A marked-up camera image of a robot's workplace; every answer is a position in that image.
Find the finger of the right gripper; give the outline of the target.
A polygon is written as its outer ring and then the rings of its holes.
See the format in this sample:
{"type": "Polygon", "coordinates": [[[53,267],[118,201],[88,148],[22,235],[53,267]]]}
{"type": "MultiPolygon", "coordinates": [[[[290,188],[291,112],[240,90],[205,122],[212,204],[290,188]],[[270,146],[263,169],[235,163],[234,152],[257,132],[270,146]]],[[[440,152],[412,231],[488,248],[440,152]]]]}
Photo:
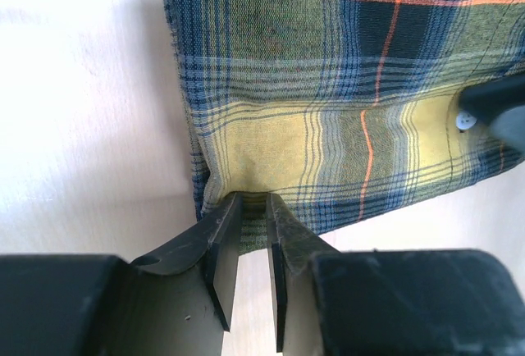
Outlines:
{"type": "Polygon", "coordinates": [[[524,146],[524,75],[467,87],[459,95],[459,108],[510,147],[524,146]]]}

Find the yellow plaid long sleeve shirt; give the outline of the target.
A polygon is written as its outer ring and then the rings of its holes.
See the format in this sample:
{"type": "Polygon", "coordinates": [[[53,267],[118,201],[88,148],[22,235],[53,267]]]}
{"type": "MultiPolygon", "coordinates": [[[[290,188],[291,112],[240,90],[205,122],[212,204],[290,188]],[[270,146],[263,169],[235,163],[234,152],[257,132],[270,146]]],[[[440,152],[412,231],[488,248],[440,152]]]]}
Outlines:
{"type": "Polygon", "coordinates": [[[197,218],[265,194],[322,235],[506,172],[523,155],[455,124],[460,92],[524,69],[524,0],[163,0],[197,218]]]}

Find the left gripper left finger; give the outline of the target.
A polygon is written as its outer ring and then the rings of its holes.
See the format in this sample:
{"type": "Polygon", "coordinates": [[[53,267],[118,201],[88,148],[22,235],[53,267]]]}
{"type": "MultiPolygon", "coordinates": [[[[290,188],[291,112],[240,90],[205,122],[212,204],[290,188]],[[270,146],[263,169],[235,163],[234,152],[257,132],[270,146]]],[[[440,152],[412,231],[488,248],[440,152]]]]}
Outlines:
{"type": "Polygon", "coordinates": [[[242,197],[131,262],[1,258],[4,355],[218,355],[231,328],[242,197]]]}

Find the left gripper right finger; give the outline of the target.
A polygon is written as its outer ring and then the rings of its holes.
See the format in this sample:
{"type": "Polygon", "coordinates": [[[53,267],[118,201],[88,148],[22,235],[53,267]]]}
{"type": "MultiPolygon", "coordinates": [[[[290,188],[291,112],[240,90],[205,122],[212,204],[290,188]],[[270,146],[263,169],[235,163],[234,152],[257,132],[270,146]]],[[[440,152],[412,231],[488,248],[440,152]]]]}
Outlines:
{"type": "Polygon", "coordinates": [[[341,252],[269,194],[276,349],[284,355],[521,355],[524,302],[477,249],[341,252]]]}

